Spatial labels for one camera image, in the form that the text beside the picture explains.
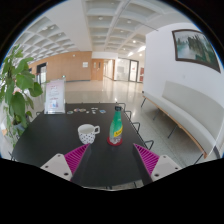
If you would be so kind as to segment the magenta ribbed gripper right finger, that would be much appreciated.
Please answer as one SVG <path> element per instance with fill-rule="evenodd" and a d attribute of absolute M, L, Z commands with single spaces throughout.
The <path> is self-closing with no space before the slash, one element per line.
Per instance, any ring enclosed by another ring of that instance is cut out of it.
<path fill-rule="evenodd" d="M 138 144 L 133 144 L 133 154 L 144 185 L 181 170 L 181 167 L 169 156 L 159 156 Z"/>

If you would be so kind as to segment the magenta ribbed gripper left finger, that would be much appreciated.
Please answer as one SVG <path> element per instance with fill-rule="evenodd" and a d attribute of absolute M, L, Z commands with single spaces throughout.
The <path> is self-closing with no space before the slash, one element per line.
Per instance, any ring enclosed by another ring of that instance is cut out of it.
<path fill-rule="evenodd" d="M 58 177 L 80 185 L 90 154 L 91 145 L 85 144 L 65 155 L 60 153 L 54 155 L 41 168 Z"/>

